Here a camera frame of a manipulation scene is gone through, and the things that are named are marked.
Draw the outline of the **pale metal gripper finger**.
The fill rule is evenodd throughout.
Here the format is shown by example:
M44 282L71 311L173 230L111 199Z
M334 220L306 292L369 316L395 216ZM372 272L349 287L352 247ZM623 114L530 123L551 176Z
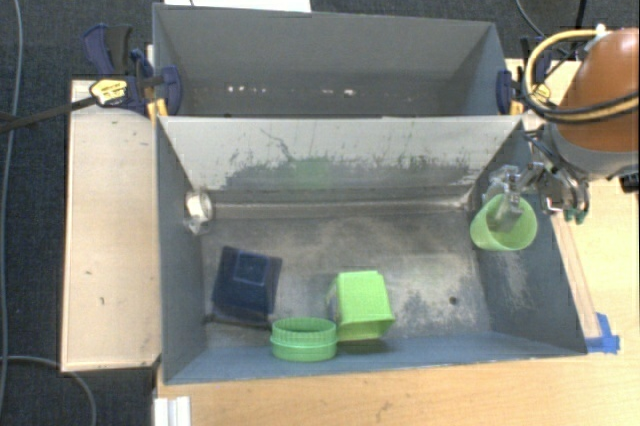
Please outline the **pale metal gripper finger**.
M492 229L497 232L509 232L523 214L520 207L521 196L514 192L505 192L497 196L496 208L492 213Z
M488 187L482 195L482 204L486 205L494 197L503 195L508 189L508 167L502 166L489 174Z

